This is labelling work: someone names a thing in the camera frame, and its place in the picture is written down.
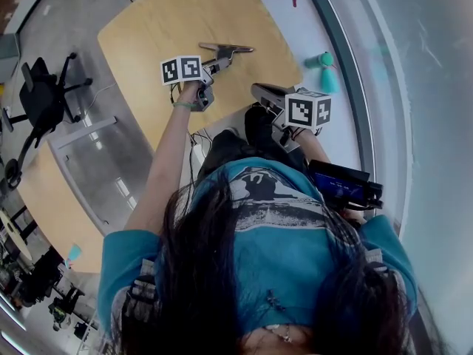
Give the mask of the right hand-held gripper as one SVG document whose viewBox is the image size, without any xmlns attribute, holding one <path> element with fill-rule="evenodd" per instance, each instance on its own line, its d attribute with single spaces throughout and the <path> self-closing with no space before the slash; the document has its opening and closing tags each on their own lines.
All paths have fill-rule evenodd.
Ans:
<svg viewBox="0 0 473 355">
<path fill-rule="evenodd" d="M 299 147 L 293 140 L 296 129 L 319 134 L 330 122 L 332 98 L 322 92 L 255 83 L 251 94 L 272 117 L 273 139 L 287 153 Z"/>
</svg>

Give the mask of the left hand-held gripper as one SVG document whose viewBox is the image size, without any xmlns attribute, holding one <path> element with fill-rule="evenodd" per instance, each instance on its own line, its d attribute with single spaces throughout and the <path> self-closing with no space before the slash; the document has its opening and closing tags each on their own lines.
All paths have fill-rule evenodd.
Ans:
<svg viewBox="0 0 473 355">
<path fill-rule="evenodd" d="M 192 112 L 204 112 L 214 102 L 214 77 L 232 65 L 234 54 L 254 51 L 253 47 L 234 44 L 200 42 L 198 45 L 200 48 L 212 50 L 213 58 L 202 62 L 200 55 L 180 55 L 160 62 L 162 85 L 169 86 L 170 102 L 173 105 L 177 105 L 174 100 L 175 88 L 181 92 L 182 83 L 199 82 L 196 97 L 188 103 Z"/>
</svg>

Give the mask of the person's left hand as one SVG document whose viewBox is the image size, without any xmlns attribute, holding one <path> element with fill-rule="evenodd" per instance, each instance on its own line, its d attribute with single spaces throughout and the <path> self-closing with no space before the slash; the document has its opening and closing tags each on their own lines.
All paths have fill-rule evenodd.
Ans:
<svg viewBox="0 0 473 355">
<path fill-rule="evenodd" d="M 175 101 L 175 104 L 194 105 L 197 101 L 197 94 L 200 89 L 200 81 L 187 81 L 183 84 L 182 91 Z"/>
</svg>

